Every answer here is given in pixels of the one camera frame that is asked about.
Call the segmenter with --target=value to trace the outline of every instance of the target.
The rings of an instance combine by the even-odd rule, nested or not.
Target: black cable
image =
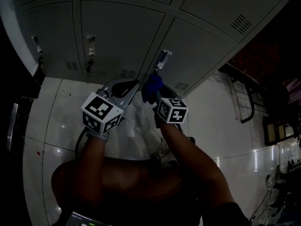
[[[76,142],[76,146],[75,146],[75,159],[77,160],[78,157],[79,157],[79,144],[80,144],[80,141],[82,140],[84,134],[89,130],[88,127],[85,127],[83,129],[83,131],[81,132],[79,138],[77,139],[77,142]]]
[[[262,200],[262,202],[259,204],[259,206],[258,206],[258,208],[255,210],[255,212],[252,214],[252,216],[251,216],[251,218],[250,218],[250,220],[249,220],[249,223],[251,224],[251,223],[253,223],[253,221],[255,220],[255,213],[258,211],[258,209],[262,206],[262,204],[263,204],[263,202],[264,202],[264,200],[265,200],[265,198],[267,197],[267,195],[268,195],[268,193],[270,192],[270,196],[272,195],[272,190],[268,190],[267,191],[267,193],[265,194],[265,196],[264,196],[264,198],[263,198],[263,200]]]
[[[175,124],[175,125],[177,126],[177,128],[179,129],[179,131],[183,133],[183,131],[182,131],[182,128],[181,128],[181,126],[180,126],[180,124]]]

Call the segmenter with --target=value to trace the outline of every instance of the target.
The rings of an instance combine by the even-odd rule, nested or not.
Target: locker vent
[[[79,70],[75,62],[65,61],[65,64],[68,70]]]
[[[240,14],[237,19],[234,20],[231,26],[243,35],[252,26],[252,24]]]
[[[188,84],[184,84],[184,83],[177,83],[176,86],[174,87],[175,89],[179,89],[179,90],[187,90],[189,87]]]
[[[122,78],[133,78],[135,76],[135,72],[130,70],[121,70],[120,76]]]

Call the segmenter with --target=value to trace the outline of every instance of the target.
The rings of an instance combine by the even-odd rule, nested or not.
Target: locker lock
[[[90,57],[90,60],[89,60],[88,63],[87,63],[87,73],[88,73],[88,74],[90,74],[91,66],[93,65],[93,59],[94,59],[94,57],[91,56],[91,57]]]
[[[37,52],[40,54],[39,58],[38,58],[38,65],[41,66],[43,64],[43,50],[41,48],[39,39],[37,36],[32,36],[32,41],[35,45],[35,47],[37,48]]]
[[[172,52],[166,51],[166,50],[161,50],[156,62],[155,62],[155,69],[163,69],[163,66],[165,65],[166,61],[168,58],[172,55]]]

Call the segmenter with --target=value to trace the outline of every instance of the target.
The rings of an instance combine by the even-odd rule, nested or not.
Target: cable
[[[77,160],[78,157],[79,157],[79,144],[80,144],[80,141],[82,140],[84,134],[88,131],[88,127],[85,127],[83,129],[83,131],[81,132],[79,138],[77,139],[77,142],[76,142],[76,146],[75,146],[75,159]]]
[[[181,126],[180,126],[180,124],[175,124],[175,125],[177,126],[177,128],[179,129],[179,131],[183,133],[183,131],[182,131],[182,128],[181,128]]]
[[[269,201],[270,201],[271,195],[272,195],[272,191],[271,191],[271,190],[267,191],[267,193],[265,194],[265,196],[264,196],[262,202],[259,204],[258,208],[257,208],[257,209],[255,210],[255,212],[252,214],[252,216],[251,216],[251,218],[250,218],[250,220],[249,220],[249,223],[250,223],[250,224],[252,224],[253,221],[255,220],[255,218],[256,218],[255,213],[256,213],[256,212],[258,211],[258,209],[262,206],[262,204],[263,204],[263,202],[264,202],[264,200],[265,200],[265,198],[267,197],[267,195],[268,195],[269,192],[270,192],[270,198],[269,198]]]
[[[269,178],[270,178],[270,175],[267,175],[266,182],[265,182],[268,191],[267,191],[267,193],[265,194],[265,196],[264,196],[262,202],[260,203],[260,205],[258,206],[258,208],[255,210],[255,212],[254,212],[254,213],[252,214],[252,216],[250,217],[250,220],[249,220],[249,223],[250,223],[250,224],[252,224],[252,223],[254,222],[254,220],[255,220],[255,218],[256,218],[255,213],[256,213],[256,212],[258,211],[258,209],[262,206],[262,204],[263,204],[265,198],[267,197],[267,195],[269,194],[269,192],[270,192],[270,194],[269,194],[269,200],[267,201],[267,205],[269,204],[269,202],[270,202],[270,200],[271,200],[271,198],[272,198],[272,188],[270,188],[270,187],[268,186],[268,180],[269,180]]]

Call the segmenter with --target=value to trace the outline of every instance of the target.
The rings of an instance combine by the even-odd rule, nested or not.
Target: locker handle
[[[163,66],[165,65],[165,63],[167,62],[168,58],[172,55],[173,53],[170,51],[166,51],[166,50],[161,50],[154,67],[156,69],[163,69]]]
[[[95,36],[86,36],[85,37],[88,40],[88,55],[94,56],[95,54]]]
[[[33,40],[33,43],[34,43],[35,47],[37,48],[37,52],[38,53],[43,53],[38,37],[37,36],[32,36],[32,40]]]

